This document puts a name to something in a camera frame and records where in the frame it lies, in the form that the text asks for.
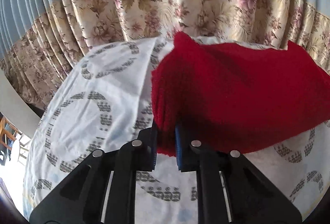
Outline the red knitted sweater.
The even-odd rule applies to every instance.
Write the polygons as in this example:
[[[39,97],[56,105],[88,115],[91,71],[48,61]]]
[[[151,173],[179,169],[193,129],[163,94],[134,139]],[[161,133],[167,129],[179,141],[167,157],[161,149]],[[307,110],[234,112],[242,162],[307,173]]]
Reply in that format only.
[[[158,152],[174,156],[177,124],[222,152],[249,153],[329,119],[329,75],[299,45],[254,50],[200,45],[176,33],[173,50],[152,72]]]

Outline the white patterned bed sheet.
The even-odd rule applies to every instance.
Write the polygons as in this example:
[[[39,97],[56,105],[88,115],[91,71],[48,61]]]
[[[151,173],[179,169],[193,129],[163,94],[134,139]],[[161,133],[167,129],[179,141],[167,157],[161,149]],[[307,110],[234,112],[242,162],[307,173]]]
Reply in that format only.
[[[173,49],[163,37],[92,49],[45,110],[32,139],[24,179],[24,217],[91,152],[119,149],[153,121],[151,73]],[[316,212],[329,190],[329,122],[247,155],[298,208]],[[195,173],[159,154],[137,174],[136,223],[196,223]]]

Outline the wooden chair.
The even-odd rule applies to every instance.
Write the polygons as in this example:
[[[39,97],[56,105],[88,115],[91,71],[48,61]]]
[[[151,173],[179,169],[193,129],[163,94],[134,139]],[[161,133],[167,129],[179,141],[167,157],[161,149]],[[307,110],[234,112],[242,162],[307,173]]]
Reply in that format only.
[[[13,143],[23,133],[17,129],[5,116],[1,118],[1,165],[5,165],[10,157]]]

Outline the white furniture panel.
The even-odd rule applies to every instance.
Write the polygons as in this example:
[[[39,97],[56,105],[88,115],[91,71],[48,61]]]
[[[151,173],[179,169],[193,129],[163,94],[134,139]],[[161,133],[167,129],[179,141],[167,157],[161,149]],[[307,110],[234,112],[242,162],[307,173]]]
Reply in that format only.
[[[33,138],[40,117],[23,101],[1,70],[0,78],[1,113],[22,133]]]

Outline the floral and blue curtain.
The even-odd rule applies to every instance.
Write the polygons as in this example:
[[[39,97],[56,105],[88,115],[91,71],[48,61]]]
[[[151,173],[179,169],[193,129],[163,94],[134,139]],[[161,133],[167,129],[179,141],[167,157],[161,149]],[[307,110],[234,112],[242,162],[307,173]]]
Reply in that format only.
[[[93,47],[179,31],[278,48],[293,41],[329,69],[329,0],[1,0],[1,69],[43,109]]]

